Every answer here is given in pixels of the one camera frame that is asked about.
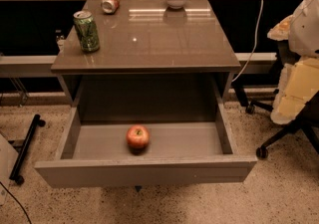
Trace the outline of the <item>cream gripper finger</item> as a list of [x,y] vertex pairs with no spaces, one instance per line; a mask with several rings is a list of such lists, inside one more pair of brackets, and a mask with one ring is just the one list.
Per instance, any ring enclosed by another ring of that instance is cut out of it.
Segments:
[[270,117],[275,123],[287,124],[319,91],[319,60],[302,58],[294,65],[285,64],[278,90]]
[[267,33],[267,37],[275,41],[285,41],[289,37],[290,26],[293,20],[293,16],[289,15],[276,24],[273,28]]

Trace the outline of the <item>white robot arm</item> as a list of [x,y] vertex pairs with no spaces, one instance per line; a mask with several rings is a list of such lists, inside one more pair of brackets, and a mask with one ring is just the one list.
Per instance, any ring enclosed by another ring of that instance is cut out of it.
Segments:
[[287,124],[319,92],[319,0],[303,0],[267,37],[287,40],[289,51],[300,57],[297,62],[281,59],[283,68],[270,115],[275,123]]

